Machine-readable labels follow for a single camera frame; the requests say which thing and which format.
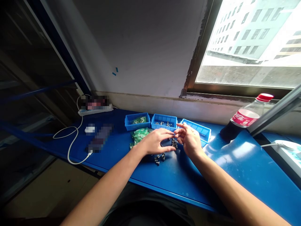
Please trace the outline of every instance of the white cable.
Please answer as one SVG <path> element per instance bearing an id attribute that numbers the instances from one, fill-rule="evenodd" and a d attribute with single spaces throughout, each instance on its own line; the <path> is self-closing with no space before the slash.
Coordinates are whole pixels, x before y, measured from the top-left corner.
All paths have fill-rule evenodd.
<path id="1" fill-rule="evenodd" d="M 79 99 L 81 96 L 85 96 L 85 95 L 86 95 L 86 96 L 90 96 L 90 95 L 88 95 L 88 94 L 80 95 L 80 96 L 77 98 L 77 100 L 76 100 L 76 106 L 77 106 L 77 109 L 78 109 L 79 112 L 81 112 L 81 110 L 80 110 L 79 107 L 78 107 L 78 99 Z M 73 164 L 73 165 L 78 165 L 78 164 L 83 163 L 83 162 L 86 161 L 87 158 L 92 154 L 92 153 L 88 153 L 87 157 L 86 157 L 83 161 L 81 161 L 81 162 L 79 162 L 79 163 L 72 162 L 72 161 L 70 160 L 70 158 L 69 158 L 71 146 L 72 146 L 73 142 L 75 141 L 75 139 L 77 138 L 77 135 L 78 135 L 78 129 L 81 127 L 82 122 L 81 122 L 81 124 L 79 125 L 79 127 L 69 126 L 69 127 L 63 128 L 63 129 L 61 129 L 60 131 L 58 131 L 55 135 L 53 135 L 53 137 L 52 137 L 53 139 L 61 139 L 61 138 L 64 138 L 64 137 L 67 137 L 67 136 L 73 134 L 75 131 L 77 132 L 75 138 L 73 139 L 73 141 L 71 142 L 71 144 L 70 144 L 70 146 L 69 146 L 68 154 L 67 154 L 68 162 L 71 163 L 71 164 Z M 75 128 L 75 130 L 74 130 L 72 133 L 69 133 L 69 134 L 66 135 L 66 136 L 63 136 L 63 137 L 55 137 L 59 132 L 63 131 L 64 129 L 67 129 L 67 128 Z"/>
<path id="2" fill-rule="evenodd" d="M 264 147 L 273 146 L 273 145 L 280 145 L 280 146 L 283 146 L 282 143 L 273 143 L 273 144 L 262 145 L 261 147 L 264 148 Z"/>

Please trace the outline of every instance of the blue plastic bin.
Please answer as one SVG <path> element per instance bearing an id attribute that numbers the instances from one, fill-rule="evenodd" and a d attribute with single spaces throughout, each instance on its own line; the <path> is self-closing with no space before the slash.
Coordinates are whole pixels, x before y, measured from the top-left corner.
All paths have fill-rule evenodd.
<path id="1" fill-rule="evenodd" d="M 195 129 L 196 131 L 199 132 L 200 137 L 201 137 L 202 147 L 204 147 L 206 144 L 209 143 L 209 140 L 211 137 L 211 129 L 201 126 L 199 124 L 196 124 L 194 122 L 191 122 L 187 119 L 182 119 L 182 121 L 180 123 L 183 124 L 184 122 L 186 122 L 187 125 L 189 125 L 190 127 L 192 127 L 193 129 Z"/>
<path id="2" fill-rule="evenodd" d="M 164 129 L 170 130 L 171 132 L 174 132 L 177 129 L 177 123 L 178 123 L 178 120 L 175 116 L 154 114 L 154 116 L 151 119 L 150 125 L 153 129 L 164 128 Z"/>
<path id="3" fill-rule="evenodd" d="M 133 124 L 133 121 L 138 118 L 138 117 L 146 117 L 146 121 L 144 123 L 138 123 L 138 124 Z M 126 127 L 127 131 L 130 130 L 137 130 L 137 129 L 141 129 L 141 128 L 149 128 L 150 127 L 150 116 L 148 115 L 148 113 L 138 113 L 138 114 L 132 114 L 132 115 L 126 115 L 125 116 L 125 120 L 124 120 L 124 124 Z"/>

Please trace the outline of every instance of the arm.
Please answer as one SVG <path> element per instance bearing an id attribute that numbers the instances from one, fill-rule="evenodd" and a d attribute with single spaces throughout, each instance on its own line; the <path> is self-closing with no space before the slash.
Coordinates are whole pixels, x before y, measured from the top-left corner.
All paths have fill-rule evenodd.
<path id="1" fill-rule="evenodd" d="M 240 225 L 290 225 L 204 153 L 197 131 L 185 123 L 177 125 L 182 127 L 175 131 L 178 142 Z"/>
<path id="2" fill-rule="evenodd" d="M 160 146 L 162 140 L 172 137 L 173 132 L 166 129 L 157 129 L 148 134 L 97 182 L 61 225 L 98 225 L 145 155 L 175 151 L 172 146 Z"/>

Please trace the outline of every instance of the green plastic bag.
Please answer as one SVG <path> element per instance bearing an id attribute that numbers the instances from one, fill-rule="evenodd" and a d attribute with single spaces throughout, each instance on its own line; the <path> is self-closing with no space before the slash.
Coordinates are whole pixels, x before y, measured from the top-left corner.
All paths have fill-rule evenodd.
<path id="1" fill-rule="evenodd" d="M 153 129 L 150 128 L 141 128 L 134 132 L 131 132 L 134 143 L 130 143 L 129 147 L 132 149 L 133 146 L 138 144 L 144 137 L 146 137 Z"/>
<path id="2" fill-rule="evenodd" d="M 136 118 L 133 121 L 133 124 L 144 123 L 144 122 L 146 122 L 146 117 L 145 116 Z"/>

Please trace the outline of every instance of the clear plastic bottle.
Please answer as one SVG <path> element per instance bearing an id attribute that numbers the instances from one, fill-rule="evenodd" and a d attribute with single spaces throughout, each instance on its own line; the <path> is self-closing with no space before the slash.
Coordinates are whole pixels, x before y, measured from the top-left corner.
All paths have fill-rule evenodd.
<path id="1" fill-rule="evenodd" d="M 252 125 L 263 115 L 264 105 L 270 102 L 274 96 L 270 94 L 259 94 L 255 101 L 240 108 L 230 119 L 228 125 L 220 131 L 223 140 L 230 142 L 245 128 Z"/>

